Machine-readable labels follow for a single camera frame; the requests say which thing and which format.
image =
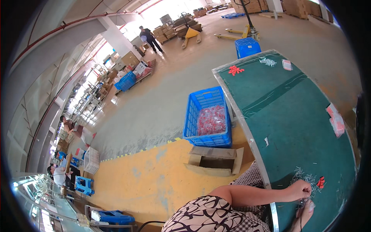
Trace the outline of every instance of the striped floor tape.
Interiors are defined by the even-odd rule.
[[[172,143],[172,142],[179,141],[179,140],[181,140],[181,138],[177,137],[177,138],[174,138],[174,139],[168,140],[166,143]],[[147,150],[149,150],[149,149],[156,148],[156,147],[157,147],[157,146],[153,146],[153,147],[150,147],[150,148],[146,147],[146,148],[141,149],[141,150],[138,151],[138,152],[147,151]],[[128,156],[128,155],[131,155],[131,153],[127,153],[127,154],[125,154],[125,155],[120,155],[120,156],[117,156],[116,158],[121,158],[121,157]],[[105,162],[105,161],[108,161],[108,160],[113,160],[113,158],[109,158],[109,159],[101,160],[100,162]]]

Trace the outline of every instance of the white column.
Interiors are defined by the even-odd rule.
[[[142,60],[142,56],[139,52],[133,47],[130,41],[121,33],[116,24],[114,24],[108,16],[99,18],[98,20],[107,29],[107,31],[101,33],[101,35],[121,57],[132,51],[138,60]]]
[[[319,1],[319,6],[321,7],[322,18],[324,20],[329,21],[326,6],[324,5],[324,3],[322,1]]]
[[[276,10],[276,12],[283,12],[282,5],[280,0],[267,0],[268,9],[273,12],[273,10]]]

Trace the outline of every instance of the open cardboard box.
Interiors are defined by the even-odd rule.
[[[227,177],[240,173],[243,147],[239,149],[196,147],[185,167],[198,174]]]

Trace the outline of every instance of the dark uniform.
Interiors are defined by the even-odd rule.
[[[151,35],[151,31],[148,28],[144,29],[144,32],[141,32],[139,36],[143,36],[143,35],[147,37],[147,43],[149,43],[149,45],[152,47],[154,52],[156,52],[155,45],[160,52],[163,52],[162,49],[160,48],[160,45],[158,45],[157,41]]]

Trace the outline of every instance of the blue plastic crate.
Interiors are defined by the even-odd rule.
[[[262,52],[259,43],[251,37],[238,39],[234,44],[237,50],[237,59]]]
[[[200,110],[215,105],[224,106],[226,131],[218,134],[198,136],[197,120]],[[230,148],[232,146],[231,123],[226,100],[220,86],[191,93],[188,97],[187,112],[185,115],[183,138],[194,146],[222,148]]]
[[[115,87],[117,89],[120,89],[122,90],[123,92],[125,92],[126,90],[128,90],[130,87],[132,87],[135,82],[137,81],[137,77],[135,76],[135,74],[130,71],[128,72],[125,76],[123,76],[116,84],[115,84]]]

